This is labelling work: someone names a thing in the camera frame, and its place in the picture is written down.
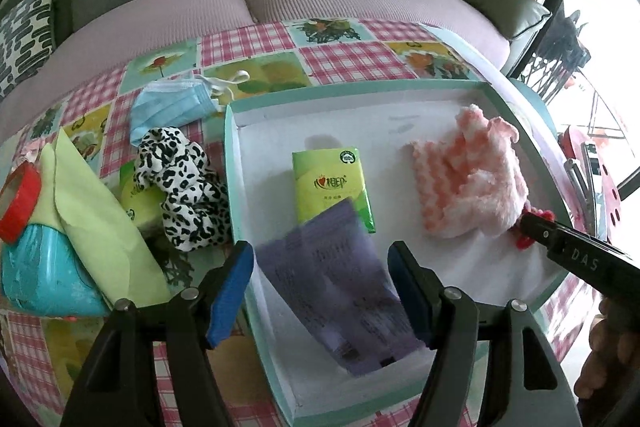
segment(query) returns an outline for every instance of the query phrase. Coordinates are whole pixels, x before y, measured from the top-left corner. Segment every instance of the black and white fabric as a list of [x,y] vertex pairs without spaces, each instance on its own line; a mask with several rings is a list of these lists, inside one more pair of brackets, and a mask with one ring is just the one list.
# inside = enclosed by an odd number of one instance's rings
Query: black and white fabric
[[134,181],[141,190],[158,186],[162,225],[180,251],[221,245],[231,237],[226,185],[211,169],[202,147],[176,127],[153,128],[142,138]]
[[53,52],[52,0],[23,0],[0,21],[0,101]]

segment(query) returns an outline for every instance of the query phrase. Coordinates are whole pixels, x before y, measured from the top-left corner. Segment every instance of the receipt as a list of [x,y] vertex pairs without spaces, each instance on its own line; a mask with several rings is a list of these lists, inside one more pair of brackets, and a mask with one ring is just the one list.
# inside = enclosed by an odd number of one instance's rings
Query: receipt
[[424,346],[350,199],[255,256],[296,317],[350,373],[371,373]]

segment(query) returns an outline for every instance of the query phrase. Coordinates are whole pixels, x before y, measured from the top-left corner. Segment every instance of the red tape roll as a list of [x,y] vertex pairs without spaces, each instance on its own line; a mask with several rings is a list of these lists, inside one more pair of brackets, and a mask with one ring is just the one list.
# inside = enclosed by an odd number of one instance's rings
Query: red tape roll
[[32,163],[24,162],[9,174],[0,190],[0,239],[13,244],[24,231],[38,202],[42,181]]

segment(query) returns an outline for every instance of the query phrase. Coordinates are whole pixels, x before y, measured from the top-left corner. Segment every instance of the leopard print scrunchie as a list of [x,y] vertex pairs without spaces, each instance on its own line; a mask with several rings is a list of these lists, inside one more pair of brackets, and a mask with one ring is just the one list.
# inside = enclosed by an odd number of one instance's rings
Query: leopard print scrunchie
[[210,168],[202,147],[175,127],[153,128],[138,147],[134,181],[166,194],[162,225],[180,251],[221,245],[231,237],[226,185]]

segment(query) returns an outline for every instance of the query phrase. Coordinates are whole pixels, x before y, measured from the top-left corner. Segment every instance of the table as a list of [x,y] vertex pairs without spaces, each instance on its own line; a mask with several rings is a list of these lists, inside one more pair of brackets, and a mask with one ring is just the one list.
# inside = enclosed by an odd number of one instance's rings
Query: table
[[[54,104],[33,123],[0,147],[0,158],[14,158],[25,146],[51,142],[64,128],[76,148],[100,179],[113,190],[118,186],[120,166],[132,160],[136,150],[129,144],[129,110],[142,87],[162,77],[175,78],[193,70],[206,76],[230,78],[238,70],[251,75],[251,83],[237,90],[237,97],[302,86],[411,78],[485,80],[519,113],[529,120],[554,179],[569,208],[577,202],[571,185],[561,179],[561,158],[552,151],[542,120],[517,90],[466,42],[440,28],[418,23],[376,20],[304,20],[248,26],[203,36],[137,57],[125,67],[114,68]],[[191,140],[203,144],[212,165],[223,171],[223,118],[213,115],[183,128]],[[0,181],[8,165],[0,164]],[[168,255],[161,259],[172,292],[196,285],[206,270],[222,263],[225,248],[208,255]],[[596,292],[568,276],[536,312],[554,352],[562,359],[573,344],[593,307]],[[32,414],[45,426],[60,422],[73,379],[98,333],[102,320],[79,318],[76,322],[39,318],[11,311],[0,301],[0,365]],[[234,335],[249,336],[243,315]],[[164,419],[168,427],[181,425],[175,406],[164,345],[154,349],[156,374]],[[242,373],[253,364],[255,386],[264,377],[251,356],[218,365],[216,377],[225,396],[225,378]],[[461,426],[474,425],[478,417],[482,382],[472,392]],[[258,391],[248,403],[228,401],[231,415],[240,426],[280,427],[270,397]],[[358,426],[406,425],[417,406],[417,397],[357,422]]]

